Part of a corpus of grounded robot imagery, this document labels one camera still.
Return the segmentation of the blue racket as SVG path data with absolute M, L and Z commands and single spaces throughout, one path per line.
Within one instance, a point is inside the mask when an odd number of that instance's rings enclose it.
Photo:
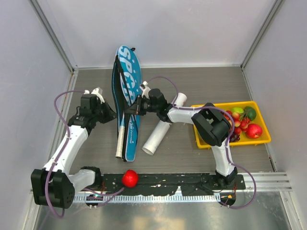
M 116 158 L 122 159 L 123 155 L 123 143 L 124 143 L 124 134 L 125 134 L 125 120 L 122 118 L 118 130 L 118 142 L 117 142 L 117 149 L 116 149 Z

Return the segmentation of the white shuttlecock tube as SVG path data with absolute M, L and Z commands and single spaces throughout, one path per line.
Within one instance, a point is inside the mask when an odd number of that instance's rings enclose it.
M 144 143 L 142 150 L 149 155 L 154 155 L 170 127 L 171 123 L 159 121 Z

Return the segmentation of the blue sport racket bag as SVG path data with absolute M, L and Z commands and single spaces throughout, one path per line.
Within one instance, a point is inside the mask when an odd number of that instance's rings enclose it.
M 139 115 L 124 113 L 125 109 L 142 94 L 140 84 L 142 83 L 141 67 L 134 48 L 121 45 L 115 55 L 112 71 L 111 88 L 117 112 L 118 130 L 122 118 L 125 120 L 125 134 L 123 143 L 122 160 L 133 162 L 135 160 L 138 132 L 141 118 Z

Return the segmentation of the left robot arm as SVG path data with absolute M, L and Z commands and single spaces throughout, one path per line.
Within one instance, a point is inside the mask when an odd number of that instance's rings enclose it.
M 85 188 L 96 191 L 102 187 L 99 168 L 84 166 L 74 175 L 70 175 L 70 170 L 96 124 L 108 123 L 116 117 L 100 88 L 83 92 L 76 114 L 64 122 L 66 133 L 57 150 L 42 169 L 35 169 L 31 174 L 37 205 L 68 209 L 76 193 Z

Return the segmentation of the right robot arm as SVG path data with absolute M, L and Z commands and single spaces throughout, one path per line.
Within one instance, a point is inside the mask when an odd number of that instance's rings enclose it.
M 227 189 L 234 184 L 237 167 L 234 165 L 229 148 L 232 130 L 230 122 L 220 108 L 212 103 L 203 107 L 181 107 L 169 103 L 159 89 L 149 90 L 148 96 L 138 96 L 125 109 L 129 115 L 156 113 L 159 119 L 168 123 L 188 123 L 196 127 L 200 137 L 211 146 L 216 163 L 218 185 Z

